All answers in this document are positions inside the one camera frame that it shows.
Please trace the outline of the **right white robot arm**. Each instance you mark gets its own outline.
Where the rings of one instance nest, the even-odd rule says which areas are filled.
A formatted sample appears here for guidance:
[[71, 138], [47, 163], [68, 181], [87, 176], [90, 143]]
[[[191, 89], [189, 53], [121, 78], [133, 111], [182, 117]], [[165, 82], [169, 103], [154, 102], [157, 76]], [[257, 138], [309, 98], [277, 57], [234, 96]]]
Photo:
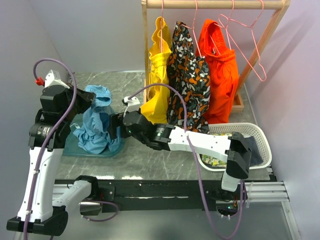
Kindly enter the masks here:
[[218, 189], [220, 196], [227, 200], [236, 194], [239, 182], [249, 176], [252, 150], [239, 132], [210, 135], [170, 124], [152, 124], [139, 111], [111, 114], [108, 132], [111, 139], [133, 137], [156, 151], [195, 152], [225, 160], [226, 170]]

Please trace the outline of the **light blue shorts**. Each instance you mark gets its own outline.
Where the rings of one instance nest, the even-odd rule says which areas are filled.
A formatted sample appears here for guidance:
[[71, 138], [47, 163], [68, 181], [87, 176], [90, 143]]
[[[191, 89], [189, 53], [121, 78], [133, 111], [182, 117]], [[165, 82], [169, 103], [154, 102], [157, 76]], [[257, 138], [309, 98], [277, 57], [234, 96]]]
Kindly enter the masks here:
[[112, 93], [102, 85], [87, 85], [84, 90], [94, 93], [91, 106], [84, 112], [82, 126], [77, 126], [73, 135], [78, 139], [78, 147], [92, 155], [106, 153], [115, 155], [122, 144], [120, 128], [116, 128], [116, 138], [112, 139], [108, 127], [110, 116], [115, 111], [111, 107]]

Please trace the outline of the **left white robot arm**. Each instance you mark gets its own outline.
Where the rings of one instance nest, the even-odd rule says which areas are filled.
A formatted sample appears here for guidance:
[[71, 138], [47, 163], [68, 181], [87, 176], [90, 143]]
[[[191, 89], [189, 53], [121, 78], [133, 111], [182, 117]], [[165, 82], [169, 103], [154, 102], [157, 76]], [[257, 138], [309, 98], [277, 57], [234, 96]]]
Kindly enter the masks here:
[[24, 198], [17, 216], [7, 221], [9, 231], [60, 236], [66, 229], [69, 213], [87, 199], [100, 195], [98, 180], [81, 175], [58, 199], [53, 199], [57, 170], [74, 117], [83, 114], [94, 102], [93, 92], [72, 85], [45, 87], [40, 96], [41, 109], [29, 130], [29, 173]]

